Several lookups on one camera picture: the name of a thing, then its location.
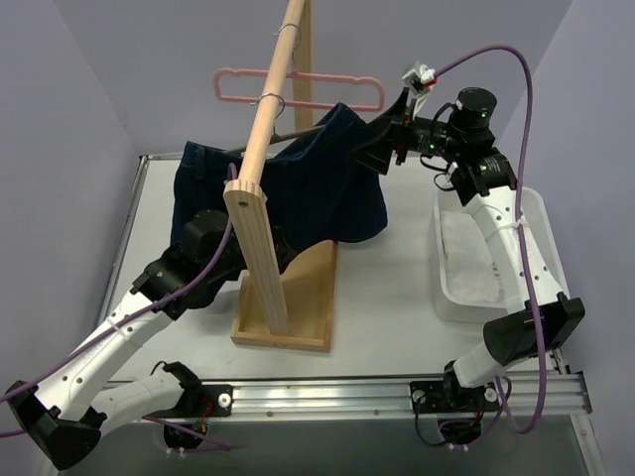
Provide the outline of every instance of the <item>wooden stand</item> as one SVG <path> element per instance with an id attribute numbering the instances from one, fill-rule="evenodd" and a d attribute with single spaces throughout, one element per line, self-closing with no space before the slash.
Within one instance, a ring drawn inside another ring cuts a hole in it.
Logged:
<path id="1" fill-rule="evenodd" d="M 295 67 L 303 71 L 310 71 L 312 67 L 310 3 L 311 0 L 289 1 L 240 175 L 227 184 L 223 194 L 249 269 L 249 277 L 243 280 L 238 314 L 231 332 L 232 340 L 238 344 L 309 350 L 330 348 L 337 245 L 323 242 L 306 250 L 281 279 L 266 197 L 259 184 L 279 97 L 295 47 Z M 294 98 L 312 100 L 311 83 L 294 81 Z M 312 125 L 312 111 L 297 109 L 296 129 Z"/>

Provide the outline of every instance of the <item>wooden pole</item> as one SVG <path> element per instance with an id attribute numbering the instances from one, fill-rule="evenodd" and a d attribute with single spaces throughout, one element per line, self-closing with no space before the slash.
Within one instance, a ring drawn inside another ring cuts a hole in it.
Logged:
<path id="1" fill-rule="evenodd" d="M 305 0 L 289 0 L 283 28 L 269 66 L 256 117 L 237 180 L 225 187 L 223 198 L 234 225 L 258 300 L 272 334 L 289 334 L 287 307 L 274 251 L 266 197 L 260 187 L 267 148 L 279 107 L 285 76 L 296 46 Z"/>
<path id="2" fill-rule="evenodd" d="M 294 53 L 294 67 L 301 72 L 313 72 L 313 39 L 311 33 L 311 2 L 305 0 L 305 8 L 300 19 L 300 43 Z M 306 79 L 294 79 L 294 99 L 313 101 L 313 83 Z M 314 125 L 314 112 L 309 107 L 296 107 L 296 130 L 308 129 Z"/>

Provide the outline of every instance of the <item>white plastic bin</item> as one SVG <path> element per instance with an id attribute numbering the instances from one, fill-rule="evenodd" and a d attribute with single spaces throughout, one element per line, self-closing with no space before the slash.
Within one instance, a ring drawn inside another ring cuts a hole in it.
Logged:
<path id="1" fill-rule="evenodd" d="M 532 229 L 536 243 L 551 270 L 554 278 L 568 294 L 563 267 L 558 256 L 545 203 L 540 195 L 531 188 L 523 188 L 523 210 Z M 444 211 L 462 212 L 462 206 L 456 193 L 436 190 L 433 200 L 433 218 L 431 221 L 432 258 L 432 297 L 435 312 L 440 319 L 459 322 L 484 323 L 505 315 L 505 303 L 486 301 L 466 301 L 453 296 L 447 287 L 445 272 L 444 241 L 441 228 L 441 214 Z"/>

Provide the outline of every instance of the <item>white table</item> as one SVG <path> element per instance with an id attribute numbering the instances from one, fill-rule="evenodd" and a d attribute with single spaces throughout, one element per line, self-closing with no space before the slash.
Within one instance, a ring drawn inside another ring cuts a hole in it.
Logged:
<path id="1" fill-rule="evenodd" d="M 169 246 L 178 165 L 178 160 L 149 162 L 114 305 Z M 181 361 L 202 379 L 441 373 L 479 342 L 481 328 L 441 321 L 432 306 L 432 178 L 414 158 L 392 166 L 382 178 L 388 228 L 365 243 L 340 245 L 329 353 L 235 345 L 229 332 L 239 285 L 228 283 L 211 306 L 186 312 L 151 339 L 113 380 L 147 376 L 159 360 Z M 533 359 L 515 370 L 537 368 Z"/>

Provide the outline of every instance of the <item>navy blue cloth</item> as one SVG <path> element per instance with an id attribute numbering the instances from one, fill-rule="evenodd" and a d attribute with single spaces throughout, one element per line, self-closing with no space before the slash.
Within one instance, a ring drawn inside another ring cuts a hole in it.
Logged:
<path id="1" fill-rule="evenodd" d="M 379 177 L 350 157 L 355 147 L 371 139 L 366 123 L 344 104 L 333 107 L 319 123 L 324 129 L 268 160 L 260 182 L 271 225 L 282 227 L 287 244 L 298 253 L 323 240 L 367 240 L 388 224 Z M 222 193 L 229 163 L 240 170 L 242 159 L 186 144 L 175 178 L 173 244 L 197 212 L 227 212 Z M 220 286 L 210 287 L 209 302 Z"/>

